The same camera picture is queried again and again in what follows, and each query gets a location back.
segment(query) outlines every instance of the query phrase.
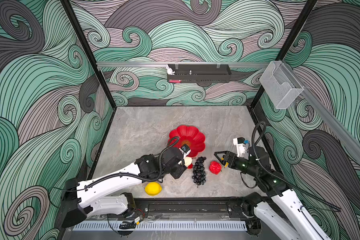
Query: red object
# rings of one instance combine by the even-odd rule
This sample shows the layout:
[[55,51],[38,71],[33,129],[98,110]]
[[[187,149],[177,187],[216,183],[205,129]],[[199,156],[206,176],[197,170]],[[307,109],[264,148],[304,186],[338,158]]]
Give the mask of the red object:
[[211,164],[209,165],[209,170],[213,174],[219,174],[219,172],[221,171],[221,164],[216,161],[212,161]]
[[196,157],[199,152],[205,150],[205,135],[197,127],[180,125],[169,133],[169,139],[176,136],[180,137],[180,140],[175,147],[187,144],[191,149],[188,157]]

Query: red wire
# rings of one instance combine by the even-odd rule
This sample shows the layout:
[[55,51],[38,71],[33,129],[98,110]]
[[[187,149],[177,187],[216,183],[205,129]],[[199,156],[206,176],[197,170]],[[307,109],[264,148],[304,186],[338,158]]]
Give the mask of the red wire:
[[145,217],[145,213],[144,213],[142,210],[140,210],[140,209],[136,209],[136,210],[139,210],[140,212],[142,212],[142,213],[143,213],[143,217]]

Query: pale yellow fruit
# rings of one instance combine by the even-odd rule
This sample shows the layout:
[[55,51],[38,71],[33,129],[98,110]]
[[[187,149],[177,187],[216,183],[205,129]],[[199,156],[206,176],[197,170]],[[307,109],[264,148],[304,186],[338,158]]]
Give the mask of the pale yellow fruit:
[[145,186],[145,192],[151,196],[159,194],[161,190],[162,188],[157,182],[150,182]]

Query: patterned wallpaper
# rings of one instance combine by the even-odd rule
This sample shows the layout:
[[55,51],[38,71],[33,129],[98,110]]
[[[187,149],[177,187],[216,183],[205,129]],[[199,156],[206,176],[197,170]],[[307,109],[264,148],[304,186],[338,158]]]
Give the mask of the patterned wallpaper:
[[56,239],[112,109],[59,0],[0,0],[0,240]]
[[[305,0],[71,0],[97,61],[274,60]],[[320,4],[337,2],[321,0]],[[103,68],[118,106],[249,105],[263,69],[167,83],[163,68]]]
[[[360,0],[312,11],[285,59],[360,143]],[[276,110],[264,94],[256,107],[287,179],[342,208],[309,209],[334,239],[360,239],[360,165],[302,97]],[[328,209],[305,195],[306,205]]]

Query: red bowl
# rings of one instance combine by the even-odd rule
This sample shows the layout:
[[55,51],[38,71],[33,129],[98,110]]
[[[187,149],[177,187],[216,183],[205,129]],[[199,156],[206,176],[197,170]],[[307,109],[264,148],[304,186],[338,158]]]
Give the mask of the red bowl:
[[169,139],[180,137],[175,147],[181,147],[187,144],[191,149],[188,157],[196,157],[199,152],[205,150],[205,135],[197,127],[180,125],[169,133]]

